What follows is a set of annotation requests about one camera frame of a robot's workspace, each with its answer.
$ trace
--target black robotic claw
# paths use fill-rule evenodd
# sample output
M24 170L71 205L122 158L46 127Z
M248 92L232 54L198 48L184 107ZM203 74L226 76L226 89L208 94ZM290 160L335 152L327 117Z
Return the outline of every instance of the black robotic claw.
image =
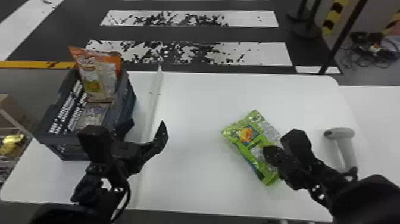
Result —
M89 125L78 138L91 162L71 197L78 205L45 204L31 223L113 223L130 200L127 178L139 173L148 160L164 149L168 132L161 122L153 141L137 144L121 142L106 128ZM102 187L102 178L108 179L111 189ZM125 195L122 209L112 218Z
M294 190L306 189L311 198L329 209L336 224L398 223L400 189L380 175L357 180L357 168L346 173L317 159L303 130L281 138L283 148L263 148L266 162Z

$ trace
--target white painted stripe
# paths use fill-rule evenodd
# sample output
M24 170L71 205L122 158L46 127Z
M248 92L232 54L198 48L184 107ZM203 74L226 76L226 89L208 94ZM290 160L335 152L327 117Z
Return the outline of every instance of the white painted stripe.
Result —
M206 22L196 20L206 16ZM111 10L102 26L229 26L279 27L273 11Z
M0 60L6 60L62 1L52 0L52 4L46 4L41 0L28 0L0 23Z
M321 70L321 66L296 66L298 73L317 74ZM328 67L326 74L342 74L338 67Z
M205 60L204 64L246 66L292 66L283 42L219 42L193 43L185 41L89 41L87 49L118 51L124 61L134 63L192 64L192 60Z

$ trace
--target black pole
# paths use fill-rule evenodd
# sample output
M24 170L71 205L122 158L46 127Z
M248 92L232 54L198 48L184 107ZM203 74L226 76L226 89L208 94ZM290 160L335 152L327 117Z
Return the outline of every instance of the black pole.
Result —
M302 0L301 1L299 10L297 11L297 17L298 18L301 18L301 16L303 15L306 4L307 4L307 0Z
M343 42L345 41L346 37L349 35L351 28L353 27L355 21L357 20L358 16L363 11L366 3L368 0L359 0L357 5L355 6L353 12L350 15L349 20L347 21L345 27L343 28L342 32L340 33L339 37L337 38L335 44L333 45L332 50L329 52L328 60L322 66L320 72L318 74L325 74L326 70L328 69L330 62L334 59L335 55L338 53L338 50L342 46Z
M314 39L322 36L321 29L315 25L315 15L317 15L321 2L322 0L315 0L314 5L312 5L311 14L305 24L298 23L293 26L293 31L296 35L307 39Z
M310 17L307 20L307 25L305 26L306 30L310 30L311 26L314 25L315 16L317 15L317 11L321 5L322 0L315 0L314 5L312 5L312 10Z
M301 0L299 8L292 8L287 13L286 16L294 21L294 22L301 22L306 21L310 12L305 10L308 0Z

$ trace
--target cardboard box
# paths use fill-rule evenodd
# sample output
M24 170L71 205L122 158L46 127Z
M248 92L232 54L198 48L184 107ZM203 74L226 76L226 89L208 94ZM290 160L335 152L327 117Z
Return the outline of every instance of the cardboard box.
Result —
M33 136L38 121L26 115L9 94L0 94L0 135L18 133Z

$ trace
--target snack bag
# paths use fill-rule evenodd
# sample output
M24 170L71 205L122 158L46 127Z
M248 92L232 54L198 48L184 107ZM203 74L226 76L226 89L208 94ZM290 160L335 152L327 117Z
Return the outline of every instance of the snack bag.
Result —
M263 184L268 186L278 179L277 169L265 162L263 147L275 145L280 135L257 110L226 127L222 135L236 145Z
M89 95L89 101L112 101L117 76L121 71L120 55L76 47L70 47L70 52L78 64L83 89Z

